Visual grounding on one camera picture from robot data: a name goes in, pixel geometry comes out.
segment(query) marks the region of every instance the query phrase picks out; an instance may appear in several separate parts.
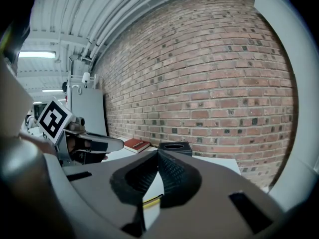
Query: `white lamp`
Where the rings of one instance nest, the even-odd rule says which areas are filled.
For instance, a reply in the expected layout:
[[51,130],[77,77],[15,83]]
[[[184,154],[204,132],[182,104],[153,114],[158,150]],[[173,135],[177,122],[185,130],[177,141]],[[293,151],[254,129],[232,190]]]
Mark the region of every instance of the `white lamp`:
[[88,86],[86,85],[87,82],[90,80],[90,73],[84,73],[83,74],[83,78],[82,78],[82,82],[85,83],[85,88],[87,89]]

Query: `white cable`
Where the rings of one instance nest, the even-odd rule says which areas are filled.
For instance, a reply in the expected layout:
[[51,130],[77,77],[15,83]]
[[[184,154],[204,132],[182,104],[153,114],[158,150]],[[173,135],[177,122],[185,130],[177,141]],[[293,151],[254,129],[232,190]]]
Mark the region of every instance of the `white cable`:
[[78,87],[78,94],[79,95],[82,94],[82,89],[81,89],[81,87],[79,85],[76,84],[76,85],[73,85],[72,88],[73,87]]

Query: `brick wall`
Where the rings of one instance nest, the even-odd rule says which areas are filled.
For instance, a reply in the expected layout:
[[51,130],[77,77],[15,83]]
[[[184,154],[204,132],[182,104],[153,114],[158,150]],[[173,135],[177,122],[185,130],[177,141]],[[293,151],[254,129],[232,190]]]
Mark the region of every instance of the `brick wall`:
[[96,66],[110,136],[235,158],[268,186],[293,144],[295,81],[253,0],[175,0],[127,29]]

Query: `person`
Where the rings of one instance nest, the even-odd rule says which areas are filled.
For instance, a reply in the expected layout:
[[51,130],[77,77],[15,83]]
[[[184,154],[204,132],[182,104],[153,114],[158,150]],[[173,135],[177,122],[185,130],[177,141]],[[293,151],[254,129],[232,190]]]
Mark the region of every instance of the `person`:
[[27,120],[26,120],[26,123],[28,125],[28,128],[35,128],[35,127],[38,127],[38,125],[36,124],[37,122],[37,119],[33,116],[33,115],[30,115]]

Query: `oval opening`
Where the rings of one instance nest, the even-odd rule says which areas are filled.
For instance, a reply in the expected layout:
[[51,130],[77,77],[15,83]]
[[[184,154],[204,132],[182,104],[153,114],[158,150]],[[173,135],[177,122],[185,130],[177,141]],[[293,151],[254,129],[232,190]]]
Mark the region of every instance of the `oval opening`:
[[164,146],[167,149],[180,149],[183,148],[184,146],[181,144],[168,144]]

